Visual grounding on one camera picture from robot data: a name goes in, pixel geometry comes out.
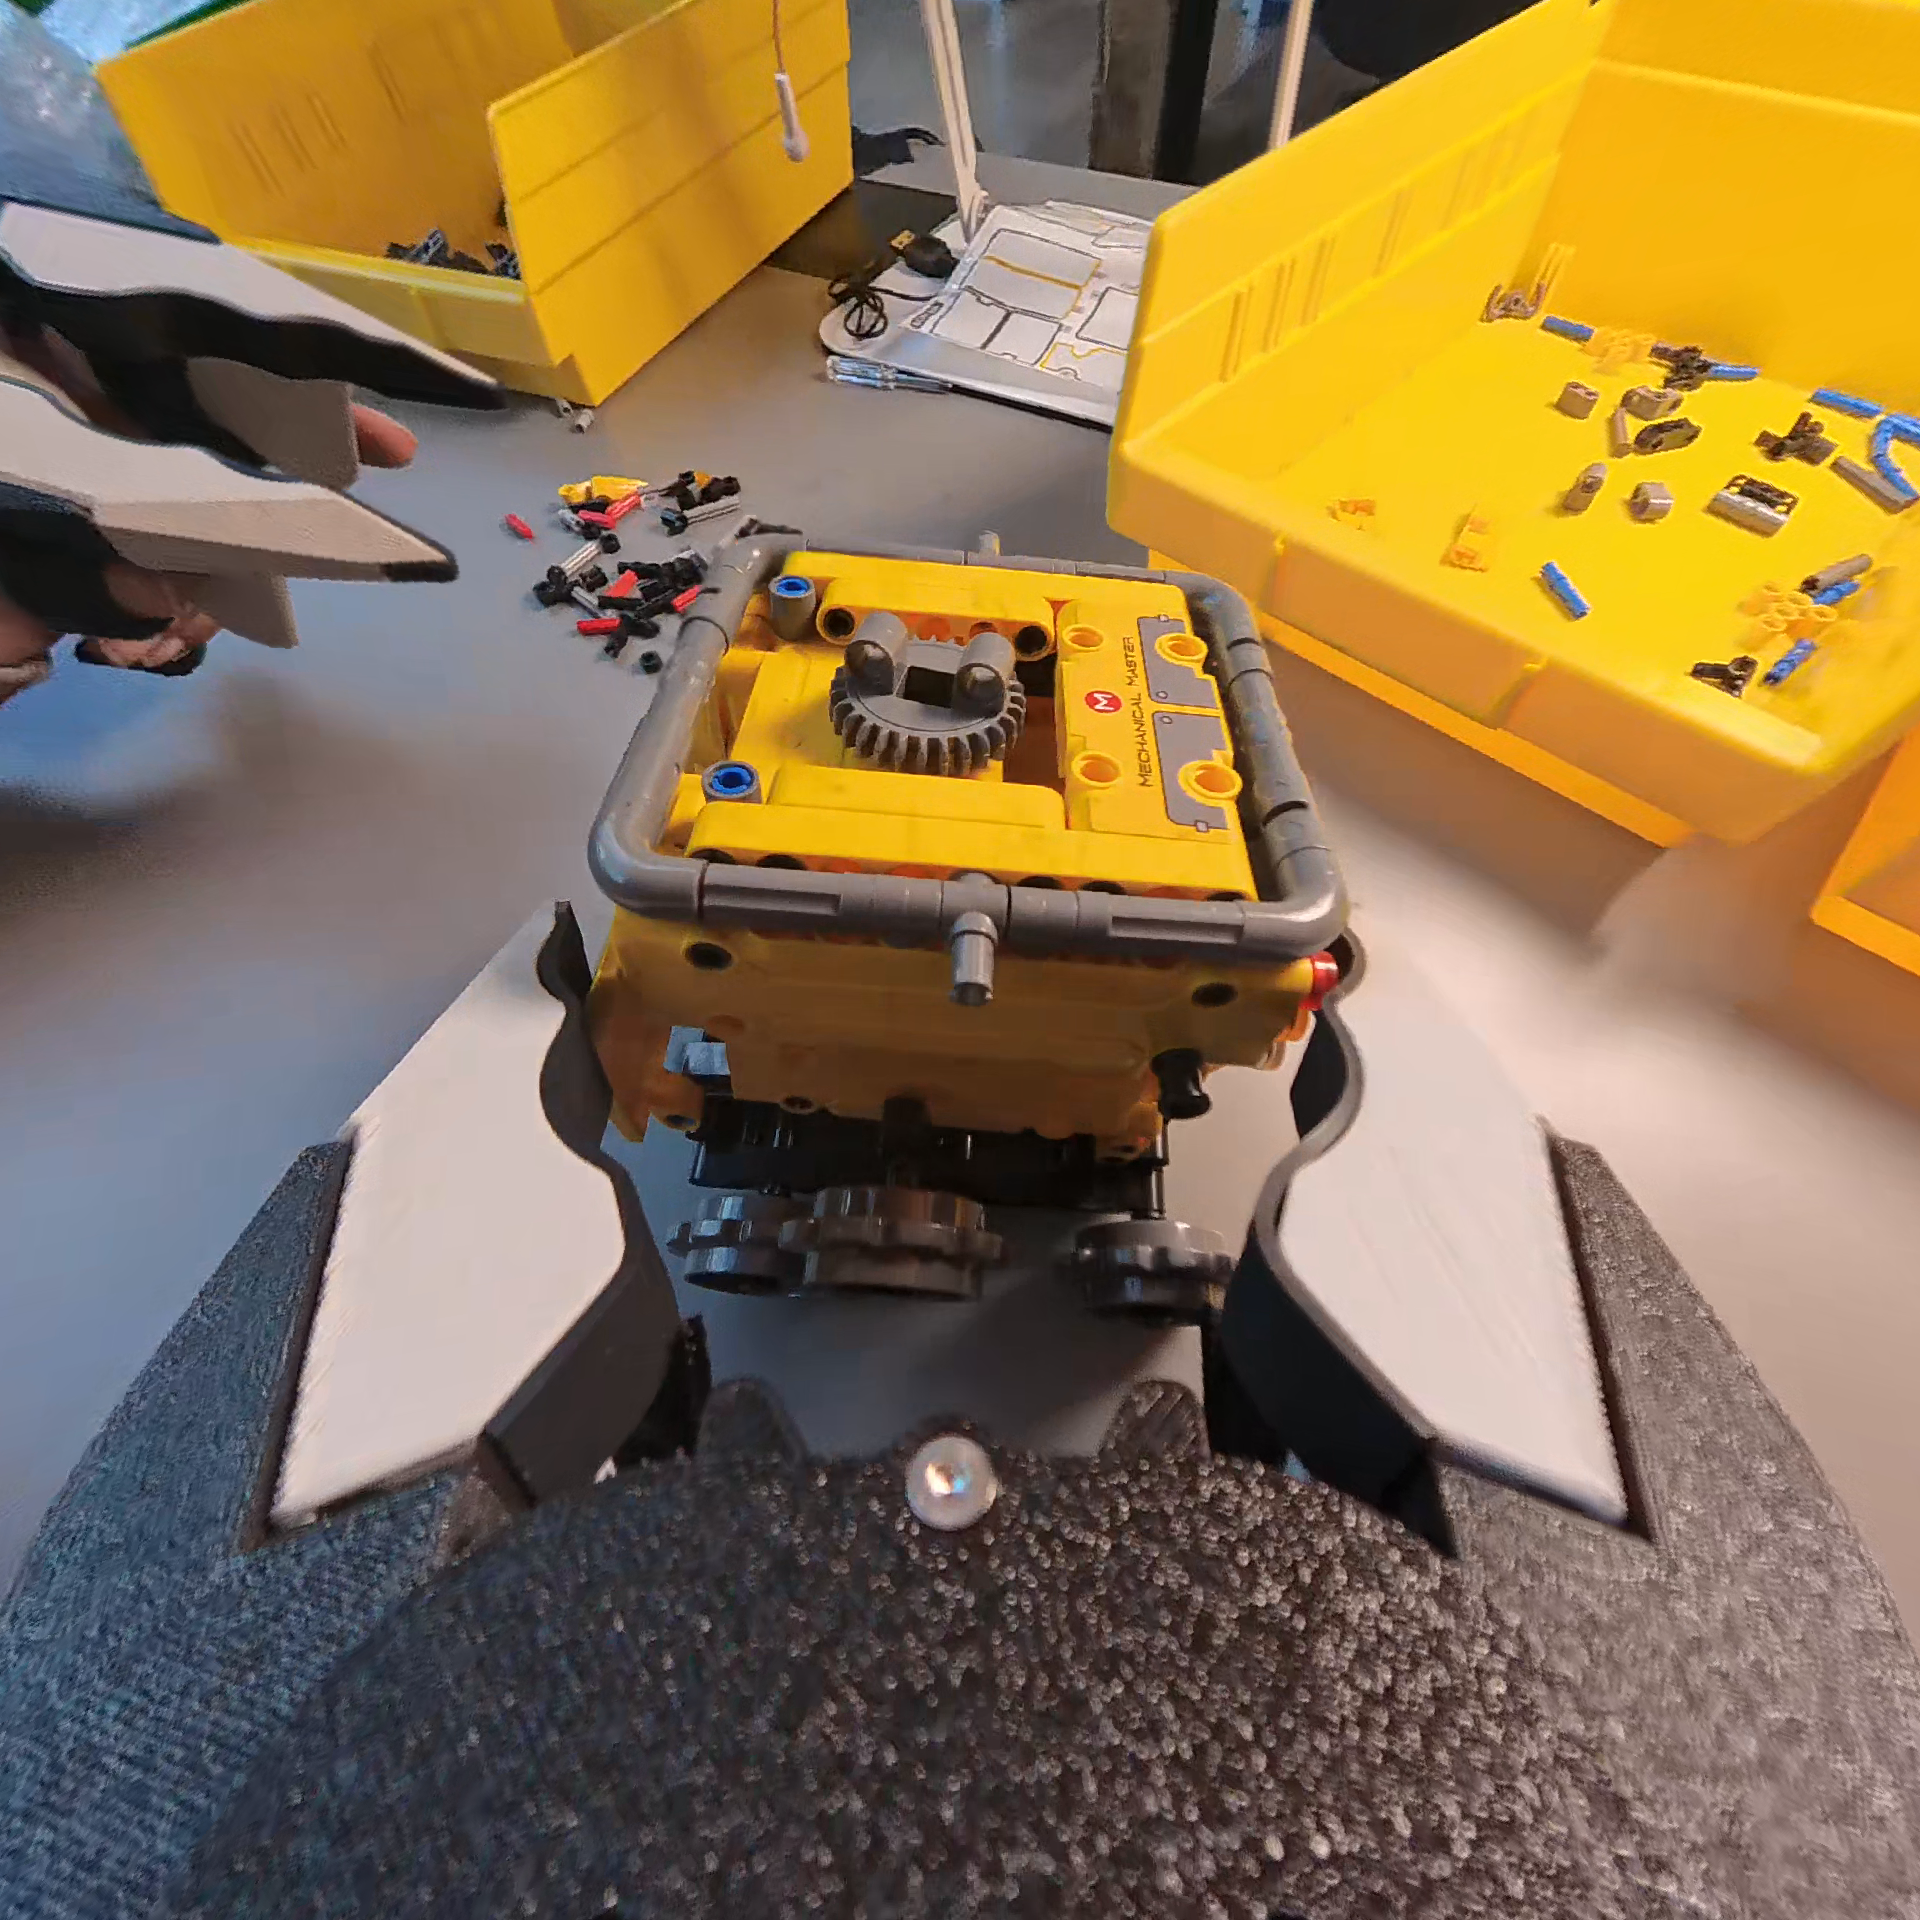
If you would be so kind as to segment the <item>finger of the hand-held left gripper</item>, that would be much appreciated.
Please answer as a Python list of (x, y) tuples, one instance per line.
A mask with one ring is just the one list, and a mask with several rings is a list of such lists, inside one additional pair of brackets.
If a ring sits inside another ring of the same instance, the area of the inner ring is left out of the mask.
[(360, 500), (189, 445), (123, 439), (31, 376), (1, 383), (5, 595), (60, 636), (132, 637), (113, 564), (166, 575), (229, 634), (296, 645), (288, 581), (453, 584), (460, 564)]
[(391, 400), (494, 411), (463, 361), (225, 243), (8, 201), (5, 298), (89, 361), (230, 361)]

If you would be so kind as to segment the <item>pile of small toy pins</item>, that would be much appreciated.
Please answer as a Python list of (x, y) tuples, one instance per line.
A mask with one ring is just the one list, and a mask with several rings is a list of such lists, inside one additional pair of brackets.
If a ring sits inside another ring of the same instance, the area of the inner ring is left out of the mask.
[(552, 533), (568, 549), (529, 581), (532, 608), (564, 615), (609, 663), (635, 665), (641, 647), (664, 661), (664, 628), (700, 597), (711, 569), (695, 535), (726, 535), (742, 503), (731, 471), (683, 468), (646, 483), (595, 474), (558, 487)]

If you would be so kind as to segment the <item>grey desk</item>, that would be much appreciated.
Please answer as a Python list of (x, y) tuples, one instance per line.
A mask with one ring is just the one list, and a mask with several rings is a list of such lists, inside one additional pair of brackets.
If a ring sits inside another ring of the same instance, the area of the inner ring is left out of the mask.
[[(296, 1155), (537, 907), (583, 899), (644, 684), (525, 603), (503, 527), (587, 471), (711, 466), (900, 544), (1131, 561), (1105, 441), (817, 373), (822, 291), (757, 269), (571, 436), (413, 409), (387, 513), (453, 587), (302, 592), (293, 655), (64, 663), (5, 708), (5, 1576)], [(1611, 1161), (1806, 1436), (1915, 1627), (1915, 980), (1808, 922), (1881, 768), (1769, 836), (1655, 853), (1279, 656), (1368, 943)]]

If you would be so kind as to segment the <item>black flat pad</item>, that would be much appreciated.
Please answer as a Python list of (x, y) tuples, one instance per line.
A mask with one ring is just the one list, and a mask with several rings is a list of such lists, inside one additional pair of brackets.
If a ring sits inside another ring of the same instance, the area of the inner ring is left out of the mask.
[(955, 218), (950, 193), (878, 180), (885, 169), (915, 160), (919, 148), (943, 156), (943, 141), (931, 129), (853, 129), (853, 185), (788, 239), (771, 265), (816, 281), (876, 276), (897, 261), (893, 240), (900, 234), (947, 227)]

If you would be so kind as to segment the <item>yellow plastic bin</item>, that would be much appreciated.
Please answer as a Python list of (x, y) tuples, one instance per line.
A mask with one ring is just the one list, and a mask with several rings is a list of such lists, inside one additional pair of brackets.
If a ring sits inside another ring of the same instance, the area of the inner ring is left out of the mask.
[[(99, 80), (168, 211), (576, 402), (853, 179), (840, 3), (260, 3)], [(384, 259), (431, 229), (518, 279)]]

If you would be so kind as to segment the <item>sticker sheet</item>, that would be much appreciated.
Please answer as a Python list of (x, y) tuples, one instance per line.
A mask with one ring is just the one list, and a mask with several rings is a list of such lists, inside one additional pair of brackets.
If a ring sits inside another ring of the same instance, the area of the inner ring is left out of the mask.
[(1149, 221), (1047, 200), (991, 208), (907, 328), (955, 351), (1117, 393)]

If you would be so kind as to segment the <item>yellow toy robot vehicle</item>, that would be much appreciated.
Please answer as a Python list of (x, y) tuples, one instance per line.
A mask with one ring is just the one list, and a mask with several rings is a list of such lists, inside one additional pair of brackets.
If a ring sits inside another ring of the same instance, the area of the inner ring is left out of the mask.
[(693, 1144), (683, 1279), (968, 1301), (1027, 1209), (1088, 1220), (1093, 1312), (1213, 1321), (1240, 1256), (1165, 1211), (1167, 1135), (1284, 1061), (1349, 925), (1253, 612), (764, 521), (669, 584), (592, 1031), (622, 1131)]

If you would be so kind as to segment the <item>yellow divided parts bin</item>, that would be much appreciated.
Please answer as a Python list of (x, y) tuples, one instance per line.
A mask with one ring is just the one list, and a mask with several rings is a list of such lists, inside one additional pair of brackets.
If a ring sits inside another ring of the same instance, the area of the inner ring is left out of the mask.
[(1915, 720), (1915, 4), (1536, 4), (1159, 218), (1111, 524), (1613, 815)]

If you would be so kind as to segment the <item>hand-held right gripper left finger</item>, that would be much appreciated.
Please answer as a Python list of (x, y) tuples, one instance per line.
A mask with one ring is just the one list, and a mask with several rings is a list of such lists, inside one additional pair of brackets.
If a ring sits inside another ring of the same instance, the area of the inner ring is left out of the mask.
[(352, 1113), (276, 1529), (443, 1468), (540, 1505), (657, 1401), (681, 1314), (605, 1152), (571, 905), (537, 909)]

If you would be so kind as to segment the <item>small blue toy pieces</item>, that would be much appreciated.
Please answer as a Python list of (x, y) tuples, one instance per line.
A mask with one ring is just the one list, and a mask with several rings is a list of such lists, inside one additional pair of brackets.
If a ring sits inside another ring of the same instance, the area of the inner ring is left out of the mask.
[(1576, 283), (1475, 320), (1287, 468), (1329, 612), (1287, 617), (1475, 723), (1599, 698), (1813, 756), (1915, 704), (1915, 400)]

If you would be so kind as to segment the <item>white book stand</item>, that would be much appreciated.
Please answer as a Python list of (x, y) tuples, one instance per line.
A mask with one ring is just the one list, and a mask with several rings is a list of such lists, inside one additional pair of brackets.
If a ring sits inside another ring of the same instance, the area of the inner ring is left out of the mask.
[(880, 273), (880, 323), (840, 305), (821, 329), (831, 377), (972, 393), (1111, 429), (1149, 221), (1080, 201), (993, 204), (977, 175), (963, 41), (947, 3), (919, 7), (943, 119), (955, 265)]

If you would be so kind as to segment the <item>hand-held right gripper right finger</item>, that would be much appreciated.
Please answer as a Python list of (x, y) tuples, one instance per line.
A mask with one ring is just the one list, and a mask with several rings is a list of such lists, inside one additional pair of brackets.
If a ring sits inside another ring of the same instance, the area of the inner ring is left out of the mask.
[(1441, 1471), (1628, 1527), (1593, 1316), (1545, 1129), (1382, 939), (1284, 1068), (1223, 1068), (1205, 1226), (1237, 1257), (1205, 1332), (1217, 1456), (1361, 1499), (1452, 1548)]

